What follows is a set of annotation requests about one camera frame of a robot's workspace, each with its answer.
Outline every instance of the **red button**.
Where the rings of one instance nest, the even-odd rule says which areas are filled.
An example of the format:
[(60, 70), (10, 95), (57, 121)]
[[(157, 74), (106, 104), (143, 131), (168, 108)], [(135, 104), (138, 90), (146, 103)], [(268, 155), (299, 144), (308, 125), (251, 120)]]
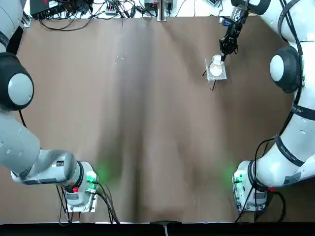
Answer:
[(270, 192), (275, 192), (275, 191), (276, 191), (276, 188), (268, 188), (268, 190), (269, 190)]

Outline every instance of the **black cable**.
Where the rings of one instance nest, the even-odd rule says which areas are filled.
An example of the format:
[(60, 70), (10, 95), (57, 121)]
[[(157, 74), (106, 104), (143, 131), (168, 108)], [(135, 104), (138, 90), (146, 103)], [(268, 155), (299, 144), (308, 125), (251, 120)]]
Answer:
[(282, 201), (282, 211), (279, 220), (277, 221), (278, 223), (283, 222), (286, 214), (286, 204), (285, 204), (285, 199), (284, 196), (280, 192), (273, 192), (273, 194), (278, 195)]
[[(267, 147), (268, 147), (269, 142), (272, 141), (272, 140), (274, 140), (274, 138), (271, 138), (271, 139), (267, 139), (267, 140), (262, 141), (262, 142), (258, 145), (258, 147), (257, 147), (257, 149), (256, 149), (255, 161), (254, 161), (254, 176), (255, 176), (255, 177), (254, 177), (254, 178), (255, 178), (255, 183), (254, 183), (254, 184), (255, 184), (255, 185), (256, 185), (256, 183), (257, 183), (257, 155), (258, 155), (259, 148), (260, 148), (260, 146), (263, 145), (264, 143), (267, 143), (266, 146), (265, 146), (264, 152), (263, 152), (263, 154), (262, 154), (262, 156), (261, 156), (261, 157), (263, 157), (264, 154), (265, 154), (265, 152), (266, 152), (266, 150), (267, 150)], [(257, 188), (255, 188), (255, 212), (254, 212), (254, 222), (256, 222), (256, 220), (257, 220), (257, 212), (258, 212), (258, 209), (257, 209)]]
[(19, 110), (19, 115), (20, 115), (20, 119), (21, 119), (22, 124), (23, 124), (24, 127), (27, 129), (27, 126), (26, 126), (26, 124), (25, 124), (25, 121), (24, 121), (24, 118), (23, 118), (23, 115), (22, 115), (22, 111), (21, 111), (21, 110)]
[(241, 213), (238, 215), (237, 219), (234, 221), (234, 223), (237, 223), (237, 222), (239, 221), (239, 219), (241, 218), (241, 216), (243, 215), (244, 210), (245, 210), (246, 203), (247, 203), (248, 199), (250, 198), (250, 195), (251, 195), (251, 192), (252, 192), (252, 189), (253, 189), (253, 188), (254, 188), (254, 186), (251, 187), (250, 192), (248, 193), (247, 198), (246, 198), (246, 200), (245, 200), (243, 209), (242, 209)]
[(195, 10), (195, 6), (196, 6), (196, 0), (193, 2), (193, 16), (196, 16), (196, 10)]
[(223, 4), (222, 4), (222, 1), (223, 1), (223, 0), (221, 0), (221, 2), (220, 2), (220, 4), (219, 4), (219, 7), (220, 7), (220, 5), (221, 5), (222, 9), (219, 11), (218, 16), (220, 16), (220, 13), (223, 11)]
[(106, 204), (108, 210), (110, 211), (111, 215), (113, 216), (114, 221), (115, 221), (117, 224), (120, 224), (119, 220), (115, 217), (115, 215), (114, 215), (114, 213), (113, 213), (113, 211), (112, 211), (112, 209), (111, 209), (111, 207), (110, 207), (110, 205), (109, 205), (107, 199), (106, 199), (102, 194), (100, 194), (100, 193), (98, 193), (98, 192), (96, 192), (96, 194), (99, 195), (99, 196), (103, 199), (103, 201), (105, 202), (105, 204)]
[[(73, 220), (73, 212), (72, 212), (71, 218), (70, 218), (69, 210), (68, 210), (68, 202), (67, 202), (67, 198), (66, 198), (66, 196), (65, 196), (65, 193), (64, 193), (63, 189), (61, 188), (61, 190), (62, 190), (62, 195), (60, 195), (60, 191), (59, 191), (59, 188), (58, 188), (57, 186), (56, 186), (56, 189), (57, 189), (57, 192), (58, 192), (59, 200), (60, 200), (60, 202), (61, 202), (61, 207), (60, 207), (60, 212), (59, 212), (59, 224), (60, 224), (61, 226), (66, 226), (66, 225), (69, 225), (69, 224), (72, 223), (72, 220)], [(62, 209), (63, 209), (63, 211), (64, 211), (65, 214), (67, 213), (67, 216), (68, 216), (68, 223), (66, 223), (66, 224), (61, 223), (61, 212), (62, 212)]]
[(176, 16), (175, 16), (175, 17), (177, 17), (177, 15), (178, 15), (179, 11), (181, 10), (181, 8), (182, 8), (182, 6), (183, 6), (184, 2), (186, 2), (186, 1), (187, 1), (187, 0), (184, 0), (184, 1), (182, 2), (182, 4), (181, 4), (181, 6), (179, 7), (179, 10), (178, 10), (178, 12), (177, 12), (177, 14), (176, 14)]

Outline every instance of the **power strip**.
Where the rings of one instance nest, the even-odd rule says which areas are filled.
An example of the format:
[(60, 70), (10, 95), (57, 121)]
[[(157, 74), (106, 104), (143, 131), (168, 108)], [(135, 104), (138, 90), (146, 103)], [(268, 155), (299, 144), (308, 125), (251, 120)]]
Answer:
[(108, 3), (107, 4), (107, 7), (105, 9), (105, 14), (106, 15), (117, 15), (118, 14), (118, 11), (114, 8), (113, 4), (112, 3)]

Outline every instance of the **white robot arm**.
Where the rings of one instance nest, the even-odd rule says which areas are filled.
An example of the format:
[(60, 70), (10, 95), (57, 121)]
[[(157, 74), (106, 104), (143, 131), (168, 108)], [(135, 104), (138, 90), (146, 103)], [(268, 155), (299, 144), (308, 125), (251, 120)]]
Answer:
[[(290, 45), (279, 49), (270, 63), (271, 78), (276, 85), (284, 92), (295, 92), (288, 120), (283, 130), (274, 137), (275, 144), (257, 160), (257, 168), (254, 161), (243, 161), (232, 175), (238, 210), (255, 211), (257, 206), (263, 211), (268, 188), (282, 187), (315, 176), (315, 1), (231, 2), (236, 7), (231, 18), (220, 20), (228, 26), (227, 34), (220, 40), (222, 61), (226, 55), (237, 50), (236, 39), (246, 21), (248, 9), (260, 15)], [(290, 17), (287, 12), (298, 41), (288, 24)]]
[(5, 52), (22, 15), (20, 0), (0, 0), (0, 165), (11, 170), (15, 182), (62, 186), (73, 211), (89, 211), (97, 190), (91, 165), (68, 151), (42, 150), (39, 139), (12, 114), (26, 108), (34, 94), (29, 73)]

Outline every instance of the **metal post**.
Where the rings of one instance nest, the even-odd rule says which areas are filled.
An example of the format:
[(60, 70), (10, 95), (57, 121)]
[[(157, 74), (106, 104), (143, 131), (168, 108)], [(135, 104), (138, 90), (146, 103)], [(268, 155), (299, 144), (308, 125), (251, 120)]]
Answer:
[(164, 7), (164, 1), (165, 0), (159, 0), (158, 1), (158, 9), (157, 9), (157, 21), (167, 21), (166, 15), (165, 15), (165, 7)]

